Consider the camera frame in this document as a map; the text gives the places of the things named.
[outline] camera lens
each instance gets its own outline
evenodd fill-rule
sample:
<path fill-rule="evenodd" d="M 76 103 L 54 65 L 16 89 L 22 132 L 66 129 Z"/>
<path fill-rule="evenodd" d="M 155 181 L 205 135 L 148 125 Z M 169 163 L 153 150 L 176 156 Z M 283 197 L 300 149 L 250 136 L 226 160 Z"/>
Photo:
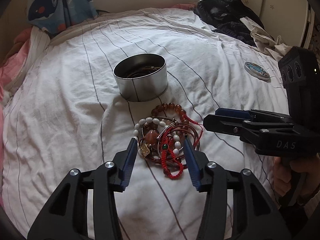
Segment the camera lens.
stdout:
<path fill-rule="evenodd" d="M 290 81 L 293 81 L 293 72 L 290 66 L 287 67 L 288 78 Z"/>
<path fill-rule="evenodd" d="M 301 68 L 300 68 L 300 65 L 298 62 L 295 62 L 294 63 L 294 69 L 296 71 L 296 74 L 298 77 L 301 77 Z"/>
<path fill-rule="evenodd" d="M 282 76 L 282 81 L 285 82 L 285 81 L 287 80 L 287 77 L 286 77 L 286 75 L 285 75 L 284 70 L 281 71 L 281 76 Z"/>

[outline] bed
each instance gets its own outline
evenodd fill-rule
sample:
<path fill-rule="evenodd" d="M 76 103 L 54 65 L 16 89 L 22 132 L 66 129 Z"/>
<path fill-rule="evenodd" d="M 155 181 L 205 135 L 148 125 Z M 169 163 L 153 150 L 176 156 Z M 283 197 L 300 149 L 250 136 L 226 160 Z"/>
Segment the bed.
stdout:
<path fill-rule="evenodd" d="M 134 124 L 161 102 L 179 103 L 197 122 L 218 107 L 288 114 L 277 62 L 212 28 L 191 11 L 169 8 L 105 14 L 52 40 L 33 27 L 29 55 L 35 60 L 28 61 L 22 84 L 11 84 L 17 91 L 4 108 L 2 198 L 24 236 L 72 168 L 92 170 L 111 160 L 129 143 Z M 112 70 L 146 52 L 166 59 L 168 89 L 152 101 L 126 101 Z M 245 62 L 262 65 L 271 81 L 249 75 Z M 210 132 L 201 151 L 225 169 L 250 169 L 275 197 L 272 157 L 257 155 L 238 137 Z M 170 180 L 137 156 L 129 187 L 116 194 L 124 239 L 195 239 L 204 201 L 187 170 Z M 232 209 L 229 192 L 225 237 L 231 236 Z"/>

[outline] human hand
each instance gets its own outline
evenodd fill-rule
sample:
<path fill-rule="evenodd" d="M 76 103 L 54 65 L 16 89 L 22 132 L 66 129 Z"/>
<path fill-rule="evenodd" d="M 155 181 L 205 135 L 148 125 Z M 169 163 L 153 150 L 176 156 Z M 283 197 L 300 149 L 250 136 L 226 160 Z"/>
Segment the human hand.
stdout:
<path fill-rule="evenodd" d="M 320 184 L 320 158 L 318 155 L 312 157 L 298 158 L 290 162 L 293 171 L 302 173 L 306 172 L 307 177 L 300 196 L 308 198 Z M 280 157 L 273 158 L 273 176 L 275 191 L 284 196 L 291 189 L 291 169 L 281 164 Z"/>

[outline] silver tin can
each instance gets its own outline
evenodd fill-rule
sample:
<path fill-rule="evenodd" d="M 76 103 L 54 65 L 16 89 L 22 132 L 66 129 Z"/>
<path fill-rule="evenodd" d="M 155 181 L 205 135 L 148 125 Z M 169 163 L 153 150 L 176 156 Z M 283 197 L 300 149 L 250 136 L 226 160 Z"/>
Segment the silver tin can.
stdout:
<path fill-rule="evenodd" d="M 156 67 L 158 70 L 141 77 L 126 78 L 142 67 Z M 120 61 L 113 69 L 113 75 L 123 98 L 133 102 L 152 100 L 167 89 L 167 67 L 164 57 L 144 53 Z"/>

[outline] jewelry pile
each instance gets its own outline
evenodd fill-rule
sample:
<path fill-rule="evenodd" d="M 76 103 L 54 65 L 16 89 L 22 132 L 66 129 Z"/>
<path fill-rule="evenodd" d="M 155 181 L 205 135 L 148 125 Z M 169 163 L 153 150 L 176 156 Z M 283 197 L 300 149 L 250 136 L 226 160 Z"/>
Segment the jewelry pile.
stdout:
<path fill-rule="evenodd" d="M 178 116 L 169 118 L 165 111 Z M 200 126 L 198 135 L 196 129 L 191 125 Z M 193 147 L 200 148 L 200 138 L 203 133 L 201 125 L 186 115 L 186 111 L 180 105 L 174 103 L 163 103 L 151 111 L 151 117 L 141 119 L 135 124 L 133 135 L 138 141 L 138 153 L 142 158 L 147 158 L 154 163 L 161 164 L 164 174 L 170 179 L 181 176 L 186 164 L 182 163 L 183 141 L 186 137 L 193 138 Z"/>

